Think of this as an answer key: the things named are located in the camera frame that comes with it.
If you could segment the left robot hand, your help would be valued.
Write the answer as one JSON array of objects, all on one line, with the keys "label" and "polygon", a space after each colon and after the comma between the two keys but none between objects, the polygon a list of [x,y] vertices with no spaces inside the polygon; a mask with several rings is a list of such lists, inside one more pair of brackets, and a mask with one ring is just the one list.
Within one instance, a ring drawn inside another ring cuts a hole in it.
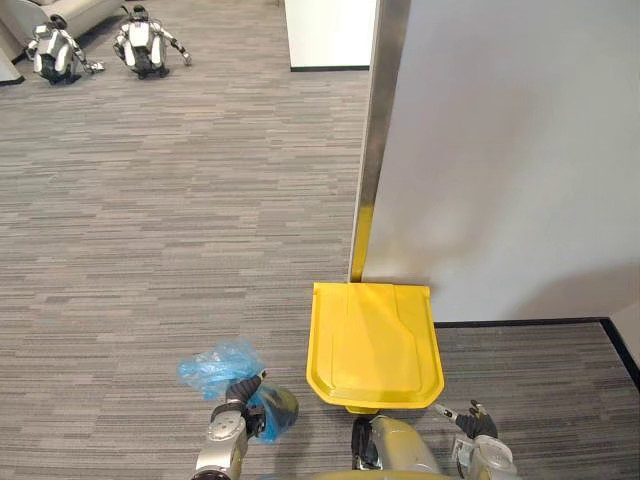
[{"label": "left robot hand", "polygon": [[226,390],[226,401],[228,403],[246,404],[258,391],[265,377],[266,371],[263,370],[257,375],[253,375],[230,385]]}]

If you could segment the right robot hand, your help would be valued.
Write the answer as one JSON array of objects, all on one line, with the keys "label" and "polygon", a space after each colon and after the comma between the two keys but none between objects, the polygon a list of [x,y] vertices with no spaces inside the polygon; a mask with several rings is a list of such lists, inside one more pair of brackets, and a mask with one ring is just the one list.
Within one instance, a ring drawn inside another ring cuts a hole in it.
[{"label": "right robot hand", "polygon": [[470,439],[476,439],[479,436],[498,438],[498,430],[494,420],[484,405],[476,400],[470,401],[467,414],[457,413],[439,403],[434,403],[432,407],[437,413],[455,424]]}]

